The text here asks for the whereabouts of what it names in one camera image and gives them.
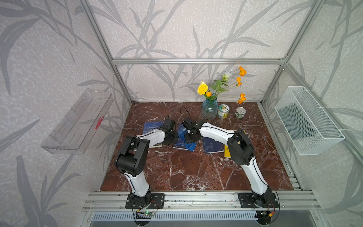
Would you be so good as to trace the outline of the Little Prince blue book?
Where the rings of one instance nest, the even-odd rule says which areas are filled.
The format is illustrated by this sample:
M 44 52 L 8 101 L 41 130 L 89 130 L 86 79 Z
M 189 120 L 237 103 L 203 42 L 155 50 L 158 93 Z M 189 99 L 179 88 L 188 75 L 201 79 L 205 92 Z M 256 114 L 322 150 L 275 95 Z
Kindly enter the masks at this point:
M 182 124 L 179 124 L 179 128 L 177 130 L 179 140 L 177 140 L 174 143 L 173 148 L 187 150 L 185 148 L 185 144 L 187 142 L 185 141 L 185 136 L 184 136 L 186 132 L 187 132 L 186 128 Z

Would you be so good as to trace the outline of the dark navy Chinese book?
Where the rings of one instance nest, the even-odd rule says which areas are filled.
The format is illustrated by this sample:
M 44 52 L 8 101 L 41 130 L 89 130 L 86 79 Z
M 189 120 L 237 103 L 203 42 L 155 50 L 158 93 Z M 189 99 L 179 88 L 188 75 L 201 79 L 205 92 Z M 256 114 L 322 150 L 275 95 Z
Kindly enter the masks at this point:
M 223 143 L 208 137 L 203 137 L 202 141 L 203 141 L 204 153 L 211 154 L 211 153 L 224 152 L 225 145 Z

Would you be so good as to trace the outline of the Animal Farm book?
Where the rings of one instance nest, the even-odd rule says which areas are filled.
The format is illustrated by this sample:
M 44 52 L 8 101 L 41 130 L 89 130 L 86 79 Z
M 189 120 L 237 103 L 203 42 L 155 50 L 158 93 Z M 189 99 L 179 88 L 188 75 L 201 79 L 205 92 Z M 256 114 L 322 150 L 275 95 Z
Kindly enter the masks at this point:
M 164 123 L 163 121 L 145 123 L 142 134 L 146 134 L 153 131 L 155 128 L 162 126 L 163 123 Z

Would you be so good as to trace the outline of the yellow book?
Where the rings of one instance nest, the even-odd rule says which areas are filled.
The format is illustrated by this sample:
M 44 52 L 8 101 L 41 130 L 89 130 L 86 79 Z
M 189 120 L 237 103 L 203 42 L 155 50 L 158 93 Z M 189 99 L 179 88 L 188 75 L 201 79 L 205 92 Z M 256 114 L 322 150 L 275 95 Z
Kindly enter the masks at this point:
M 224 148 L 224 156 L 225 156 L 225 158 L 231 158 L 231 154 L 230 154 L 230 151 L 229 151 L 229 148 L 227 145 L 225 145 L 225 148 Z

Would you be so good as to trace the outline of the blue cloth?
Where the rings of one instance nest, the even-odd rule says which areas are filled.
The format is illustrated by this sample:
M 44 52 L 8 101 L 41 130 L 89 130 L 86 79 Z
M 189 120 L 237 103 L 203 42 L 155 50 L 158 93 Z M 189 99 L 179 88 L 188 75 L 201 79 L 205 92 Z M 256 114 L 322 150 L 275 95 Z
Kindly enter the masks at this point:
M 194 143 L 186 143 L 185 144 L 185 148 L 187 150 L 189 150 L 189 151 L 194 151 L 195 148 L 196 148 L 196 143 L 195 142 Z

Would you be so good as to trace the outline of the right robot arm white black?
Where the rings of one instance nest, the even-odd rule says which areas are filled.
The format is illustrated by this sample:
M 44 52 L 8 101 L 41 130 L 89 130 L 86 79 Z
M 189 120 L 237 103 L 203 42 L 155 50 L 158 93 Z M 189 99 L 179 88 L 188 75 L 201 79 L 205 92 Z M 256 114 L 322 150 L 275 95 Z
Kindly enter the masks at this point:
M 226 145 L 231 159 L 242 167 L 250 182 L 252 193 L 249 199 L 250 202 L 259 208 L 269 204 L 273 192 L 259 170 L 254 155 L 254 146 L 243 130 L 227 130 L 208 122 L 195 122 L 191 118 L 186 118 L 182 125 L 187 130 L 184 134 L 187 143 L 194 143 L 203 138 L 211 138 Z

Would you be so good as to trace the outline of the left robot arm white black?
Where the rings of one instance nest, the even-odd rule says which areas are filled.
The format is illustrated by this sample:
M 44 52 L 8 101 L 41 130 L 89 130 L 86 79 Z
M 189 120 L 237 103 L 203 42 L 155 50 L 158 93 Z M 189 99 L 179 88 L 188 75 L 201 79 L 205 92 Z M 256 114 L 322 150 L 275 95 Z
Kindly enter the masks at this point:
M 114 165 L 127 178 L 135 199 L 147 204 L 151 200 L 151 189 L 144 174 L 149 148 L 159 143 L 170 145 L 177 140 L 176 122 L 170 118 L 165 118 L 160 127 L 143 135 L 128 135 L 123 140 Z

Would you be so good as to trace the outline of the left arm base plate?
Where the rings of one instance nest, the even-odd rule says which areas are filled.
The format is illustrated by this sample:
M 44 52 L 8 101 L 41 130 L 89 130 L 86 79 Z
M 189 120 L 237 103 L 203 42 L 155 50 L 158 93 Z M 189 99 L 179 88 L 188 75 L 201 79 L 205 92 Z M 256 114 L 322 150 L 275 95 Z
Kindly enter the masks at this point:
M 148 192 L 144 197 L 139 197 L 130 193 L 126 200 L 126 209 L 142 209 L 144 207 L 152 209 L 162 209 L 164 207 L 165 194 Z

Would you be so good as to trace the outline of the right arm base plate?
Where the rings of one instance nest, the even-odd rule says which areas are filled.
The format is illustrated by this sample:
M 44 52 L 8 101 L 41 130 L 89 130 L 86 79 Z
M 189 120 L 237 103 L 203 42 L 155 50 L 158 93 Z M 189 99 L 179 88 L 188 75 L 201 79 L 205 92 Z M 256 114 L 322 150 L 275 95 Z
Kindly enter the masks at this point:
M 258 202 L 258 200 L 254 197 L 253 193 L 239 193 L 238 199 L 241 208 L 251 208 L 251 209 L 279 208 L 279 202 L 275 193 L 272 193 L 270 198 L 267 199 L 265 203 Z

